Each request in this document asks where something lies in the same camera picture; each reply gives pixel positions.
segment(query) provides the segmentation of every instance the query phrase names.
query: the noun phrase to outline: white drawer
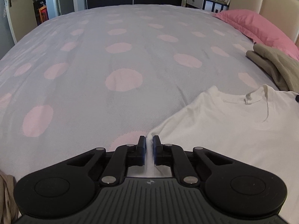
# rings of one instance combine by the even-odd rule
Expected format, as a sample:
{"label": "white drawer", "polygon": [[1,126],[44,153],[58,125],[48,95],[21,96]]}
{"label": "white drawer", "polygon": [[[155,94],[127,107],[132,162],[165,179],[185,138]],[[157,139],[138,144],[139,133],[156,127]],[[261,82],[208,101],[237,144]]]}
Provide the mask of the white drawer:
{"label": "white drawer", "polygon": [[204,0],[187,0],[187,4],[202,9]]}

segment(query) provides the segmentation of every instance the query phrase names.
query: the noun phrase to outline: folded brown garment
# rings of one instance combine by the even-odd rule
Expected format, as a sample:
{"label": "folded brown garment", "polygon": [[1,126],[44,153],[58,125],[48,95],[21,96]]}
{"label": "folded brown garment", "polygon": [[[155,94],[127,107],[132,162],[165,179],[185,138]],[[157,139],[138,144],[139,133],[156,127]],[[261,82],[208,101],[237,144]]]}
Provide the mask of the folded brown garment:
{"label": "folded brown garment", "polygon": [[282,51],[255,44],[246,56],[268,73],[282,91],[299,93],[299,62]]}
{"label": "folded brown garment", "polygon": [[11,224],[18,217],[18,207],[13,198],[14,178],[0,171],[0,223]]}

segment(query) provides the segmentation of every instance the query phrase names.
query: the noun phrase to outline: headboard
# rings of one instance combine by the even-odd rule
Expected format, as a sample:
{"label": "headboard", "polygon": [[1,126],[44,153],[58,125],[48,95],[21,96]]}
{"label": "headboard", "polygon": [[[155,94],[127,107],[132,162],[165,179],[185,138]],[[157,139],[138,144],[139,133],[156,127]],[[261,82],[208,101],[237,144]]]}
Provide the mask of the headboard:
{"label": "headboard", "polygon": [[229,9],[248,9],[259,13],[299,47],[298,0],[231,0]]}

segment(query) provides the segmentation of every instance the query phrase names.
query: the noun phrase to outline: pink pillow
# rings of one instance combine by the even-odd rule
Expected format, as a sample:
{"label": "pink pillow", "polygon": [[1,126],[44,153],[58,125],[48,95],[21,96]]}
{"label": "pink pillow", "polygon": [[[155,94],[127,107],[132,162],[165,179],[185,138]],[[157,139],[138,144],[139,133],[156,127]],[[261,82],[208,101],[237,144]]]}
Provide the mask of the pink pillow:
{"label": "pink pillow", "polygon": [[256,43],[277,48],[299,61],[299,49],[278,27],[256,12],[246,9],[227,10],[214,17],[230,24]]}

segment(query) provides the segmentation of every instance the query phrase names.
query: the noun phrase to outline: gray bedsheet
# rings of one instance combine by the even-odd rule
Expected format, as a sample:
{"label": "gray bedsheet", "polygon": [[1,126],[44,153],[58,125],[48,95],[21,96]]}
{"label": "gray bedsheet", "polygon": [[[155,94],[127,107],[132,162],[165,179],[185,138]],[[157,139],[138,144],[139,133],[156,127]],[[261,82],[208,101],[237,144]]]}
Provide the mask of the gray bedsheet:
{"label": "gray bedsheet", "polygon": [[38,26],[0,62],[0,168],[22,176],[98,146],[137,143],[213,85],[276,88],[252,42],[211,13],[125,5]]}

